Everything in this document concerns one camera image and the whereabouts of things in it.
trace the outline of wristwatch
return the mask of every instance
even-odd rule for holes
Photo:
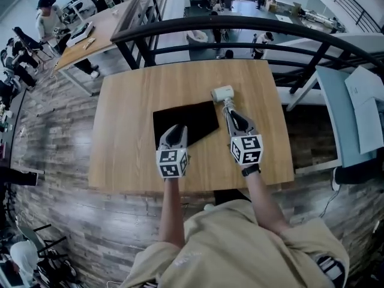
[[[246,177],[246,176],[248,176],[248,175],[250,175],[250,174],[252,174],[252,173],[254,173],[254,172],[256,172],[256,171],[258,171],[259,173],[261,173],[260,167],[259,167],[259,165],[258,165],[257,163],[252,164],[252,165],[249,166],[249,167],[246,167],[244,170],[241,171],[241,173],[242,173],[242,175],[243,175],[244,177]]]

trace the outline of bottle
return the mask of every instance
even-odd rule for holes
[[[113,8],[115,4],[113,3],[113,0],[104,0],[108,6],[108,8]]]

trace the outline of beige t-shirt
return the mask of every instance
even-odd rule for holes
[[[280,236],[257,225],[252,205],[234,200],[185,222],[186,245],[158,242],[137,254],[121,288],[159,282],[159,287],[333,287],[310,257],[349,258],[321,219]]]

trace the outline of gray wood plank floor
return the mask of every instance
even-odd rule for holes
[[[100,63],[103,75],[128,70],[120,54],[112,50],[92,59]],[[72,69],[80,80],[89,77]],[[23,224],[38,227],[45,238],[67,236],[62,243],[82,280],[90,287],[105,287],[109,280],[122,282],[129,274],[136,253],[157,239],[162,195],[108,195],[88,189],[92,126],[98,97],[87,97],[60,74],[38,75],[33,91],[55,107],[44,108],[26,98],[18,129],[26,127],[26,137],[17,138],[13,163],[45,170],[38,187],[17,187],[16,210]],[[102,78],[86,86],[97,92]],[[295,167],[335,158],[335,143],[325,107],[298,106],[286,113]],[[384,215],[381,181],[346,185],[329,205],[324,220],[346,247],[351,272],[361,269],[373,249],[371,232]],[[331,190],[331,172],[297,176],[294,182],[271,187],[274,197],[291,223],[303,223],[318,216]],[[185,196],[185,219],[212,203],[212,193]]]

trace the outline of white cylinder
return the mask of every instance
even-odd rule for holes
[[[216,103],[224,101],[226,98],[233,98],[235,96],[235,92],[230,85],[214,89],[211,94],[214,102]]]

